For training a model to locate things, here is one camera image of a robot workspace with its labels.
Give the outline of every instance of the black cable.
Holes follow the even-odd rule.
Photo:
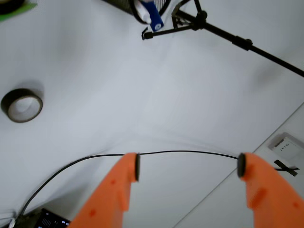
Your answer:
[[[150,154],[159,154],[159,153],[170,153],[170,152],[192,152],[192,153],[204,153],[204,154],[211,154],[211,155],[217,155],[217,156],[222,156],[222,157],[227,157],[227,158],[233,158],[233,159],[238,159],[235,156],[231,156],[231,155],[227,155],[227,154],[221,154],[221,153],[213,153],[213,152],[205,152],[205,151],[158,151],[158,152],[148,152],[148,153],[140,153],[140,155],[150,155]],[[50,178],[47,179],[47,181],[45,181],[35,192],[34,194],[28,199],[28,201],[24,204],[23,208],[21,209],[19,215],[17,216],[16,222],[18,219],[20,219],[23,215],[24,212],[26,210],[26,208],[28,207],[28,205],[30,204],[30,202],[34,199],[34,197],[52,180],[54,179],[59,173],[61,173],[62,171],[66,170],[67,168],[71,167],[72,165],[75,165],[81,161],[87,160],[87,159],[91,159],[91,158],[99,158],[99,157],[112,157],[112,156],[124,156],[124,154],[100,154],[100,155],[93,155],[93,156],[87,156],[81,159],[78,159],[66,166],[64,166],[63,168],[61,168],[60,170],[58,170],[57,172],[55,172]],[[287,170],[299,170],[298,168],[288,168],[288,169],[275,169],[277,171],[287,171]]]

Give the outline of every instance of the blue object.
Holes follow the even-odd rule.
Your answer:
[[[160,14],[158,13],[158,10],[154,4],[154,1],[144,2],[141,1],[142,5],[148,10],[151,18],[151,28],[153,32],[156,32],[157,30],[160,30],[163,27],[163,21],[160,17]]]

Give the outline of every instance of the display screen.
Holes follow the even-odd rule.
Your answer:
[[[69,224],[69,220],[46,209],[42,209],[41,215],[34,228],[65,228]]]

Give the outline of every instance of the black metal stand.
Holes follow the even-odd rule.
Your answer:
[[[173,12],[172,12],[172,22],[173,22],[173,29],[169,29],[169,30],[165,30],[165,31],[160,31],[160,32],[146,32],[147,28],[142,32],[142,39],[152,39],[155,36],[160,36],[160,35],[165,35],[165,34],[169,34],[169,33],[174,33],[174,32],[180,32],[180,31],[185,31],[185,30],[189,30],[192,29],[194,31],[198,30],[198,29],[205,29],[208,30],[209,32],[212,32],[226,40],[229,40],[230,42],[232,42],[232,44],[246,50],[246,51],[253,51],[265,58],[268,58],[269,60],[295,72],[296,74],[304,77],[304,71],[302,71],[301,69],[253,46],[253,43],[250,39],[244,39],[242,37],[239,36],[235,36],[231,33],[228,33],[222,29],[219,29],[209,23],[207,23],[206,19],[207,19],[207,12],[201,10],[200,7],[200,2],[199,0],[194,0],[195,5],[196,5],[196,9],[198,11],[196,17],[185,13],[184,11],[180,10],[180,7],[184,4],[186,4],[187,2],[189,2],[190,0],[183,0],[181,1],[179,4],[176,5],[176,7],[174,8]],[[183,26],[183,27],[178,27],[178,24],[184,25],[187,24],[187,26]]]

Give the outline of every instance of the roll of tape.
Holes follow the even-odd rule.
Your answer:
[[[42,109],[40,97],[29,89],[15,89],[1,101],[1,109],[11,121],[24,123],[34,119]]]
[[[24,2],[25,0],[0,0],[0,15],[19,9]]]

